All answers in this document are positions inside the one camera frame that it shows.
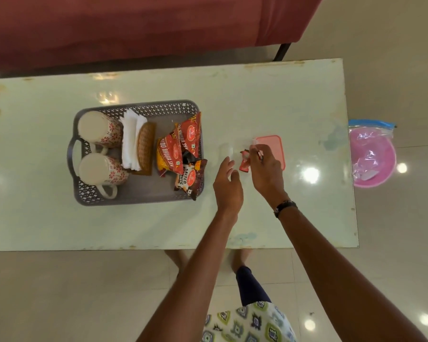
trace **black metal leg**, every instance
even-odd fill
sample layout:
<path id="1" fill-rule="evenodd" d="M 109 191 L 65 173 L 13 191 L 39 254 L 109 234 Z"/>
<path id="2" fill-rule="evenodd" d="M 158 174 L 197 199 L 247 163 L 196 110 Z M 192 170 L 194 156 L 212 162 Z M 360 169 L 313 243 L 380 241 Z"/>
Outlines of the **black metal leg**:
<path id="1" fill-rule="evenodd" d="M 284 58 L 285 53 L 287 52 L 290 45 L 291 45 L 291 43 L 281 44 L 281 46 L 277 50 L 276 56 L 274 57 L 273 61 L 282 61 L 282 59 Z"/>

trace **red sofa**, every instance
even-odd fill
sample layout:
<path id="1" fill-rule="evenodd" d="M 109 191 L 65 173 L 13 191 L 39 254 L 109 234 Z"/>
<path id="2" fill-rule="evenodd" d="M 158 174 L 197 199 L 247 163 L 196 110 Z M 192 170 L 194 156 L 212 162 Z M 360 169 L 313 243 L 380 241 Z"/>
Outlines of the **red sofa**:
<path id="1" fill-rule="evenodd" d="M 321 0 L 0 0 L 0 71 L 298 41 Z"/>

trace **foot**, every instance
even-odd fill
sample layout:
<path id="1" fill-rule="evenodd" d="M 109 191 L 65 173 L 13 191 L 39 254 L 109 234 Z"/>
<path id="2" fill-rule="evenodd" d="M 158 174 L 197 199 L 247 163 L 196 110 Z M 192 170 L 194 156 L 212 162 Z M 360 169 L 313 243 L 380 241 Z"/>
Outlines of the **foot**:
<path id="1" fill-rule="evenodd" d="M 181 273 L 188 263 L 188 258 L 182 249 L 166 249 L 165 254 L 170 257 Z"/>
<path id="2" fill-rule="evenodd" d="M 245 266 L 245 261 L 246 259 L 249 257 L 249 254 L 252 253 L 252 249 L 250 248 L 244 248 L 244 249 L 237 249 L 235 250 L 234 254 L 233 254 L 233 260 L 231 262 L 231 269 L 233 270 L 233 272 L 236 274 L 236 271 L 238 271 L 238 269 L 241 266 Z"/>

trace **white table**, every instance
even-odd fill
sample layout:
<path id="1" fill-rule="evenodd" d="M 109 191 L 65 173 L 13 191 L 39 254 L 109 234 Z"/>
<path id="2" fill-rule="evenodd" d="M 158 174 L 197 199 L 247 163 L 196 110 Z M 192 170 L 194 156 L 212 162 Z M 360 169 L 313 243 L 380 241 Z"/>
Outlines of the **white table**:
<path id="1" fill-rule="evenodd" d="M 177 99 L 203 112 L 209 163 L 199 199 L 78 204 L 66 162 L 74 115 Z M 291 198 L 336 247 L 357 247 L 341 59 L 0 79 L 0 251 L 195 248 L 216 211 L 220 145 L 239 152 L 271 134 L 283 141 Z M 292 247 L 250 174 L 241 181 L 227 247 Z"/>

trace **printed shirt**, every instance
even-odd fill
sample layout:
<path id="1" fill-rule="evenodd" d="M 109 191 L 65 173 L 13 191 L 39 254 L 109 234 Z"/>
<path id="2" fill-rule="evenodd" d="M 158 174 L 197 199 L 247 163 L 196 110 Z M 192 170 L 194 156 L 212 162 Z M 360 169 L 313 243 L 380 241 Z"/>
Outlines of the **printed shirt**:
<path id="1" fill-rule="evenodd" d="M 286 316 L 272 303 L 258 301 L 234 311 L 208 315 L 202 342 L 295 342 Z"/>

